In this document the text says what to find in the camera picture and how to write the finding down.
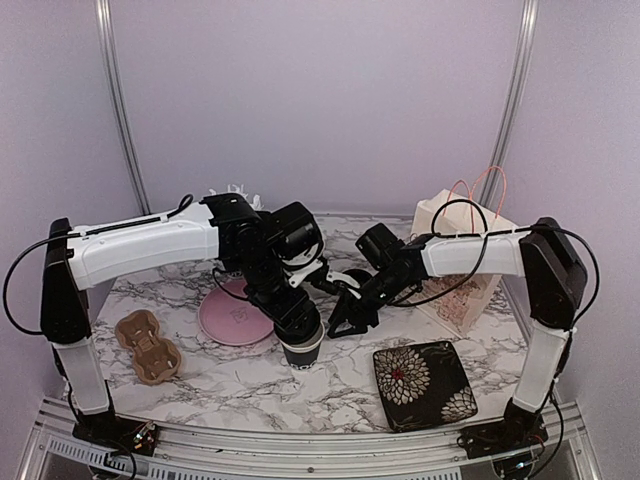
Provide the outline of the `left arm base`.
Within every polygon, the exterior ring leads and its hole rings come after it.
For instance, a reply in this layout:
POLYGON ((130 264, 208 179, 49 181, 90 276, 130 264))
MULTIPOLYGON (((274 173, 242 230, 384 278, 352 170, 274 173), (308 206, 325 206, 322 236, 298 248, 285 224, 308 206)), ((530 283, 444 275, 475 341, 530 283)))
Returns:
POLYGON ((152 421, 122 418, 107 411, 95 415, 79 413, 72 435, 86 442, 151 457, 158 433, 152 421))

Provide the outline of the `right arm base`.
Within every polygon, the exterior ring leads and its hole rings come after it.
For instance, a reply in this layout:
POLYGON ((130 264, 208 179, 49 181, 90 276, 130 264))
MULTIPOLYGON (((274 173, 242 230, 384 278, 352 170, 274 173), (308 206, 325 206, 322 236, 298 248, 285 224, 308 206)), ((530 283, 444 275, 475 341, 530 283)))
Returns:
POLYGON ((528 412, 509 401, 501 419, 461 429, 457 445, 469 459, 475 459, 541 446, 547 440, 541 413, 528 412))

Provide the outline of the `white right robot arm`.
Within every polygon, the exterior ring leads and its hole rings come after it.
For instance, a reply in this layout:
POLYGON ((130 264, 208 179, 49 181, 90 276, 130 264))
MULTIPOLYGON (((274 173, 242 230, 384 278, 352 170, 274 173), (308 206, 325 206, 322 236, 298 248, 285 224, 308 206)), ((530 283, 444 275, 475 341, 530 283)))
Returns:
POLYGON ((591 307, 583 299, 588 282, 575 242, 583 239, 551 217, 510 230, 443 234, 431 231, 405 242, 379 223, 356 242, 374 268, 360 286, 342 285, 329 319, 329 335, 360 335, 378 324, 386 306, 412 307, 399 295, 421 281, 477 274, 520 278, 526 284, 531 334, 519 383, 511 399, 517 409, 501 419, 495 438, 515 448, 534 431, 539 411, 560 375, 578 320, 591 307))

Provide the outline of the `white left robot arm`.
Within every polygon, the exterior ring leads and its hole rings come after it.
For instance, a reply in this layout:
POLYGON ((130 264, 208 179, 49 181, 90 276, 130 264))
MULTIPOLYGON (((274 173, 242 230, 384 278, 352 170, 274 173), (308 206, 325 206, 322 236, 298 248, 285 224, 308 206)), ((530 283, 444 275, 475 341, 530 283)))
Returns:
POLYGON ((218 260, 242 274, 247 299, 274 324, 289 350, 322 339, 320 314, 291 274, 318 262, 324 248, 314 216, 299 202, 258 211, 240 194, 186 196, 173 211, 121 223, 71 227, 55 221, 46 249, 37 334, 52 345, 86 426, 106 445, 125 438, 92 339, 84 291, 169 264, 218 260))

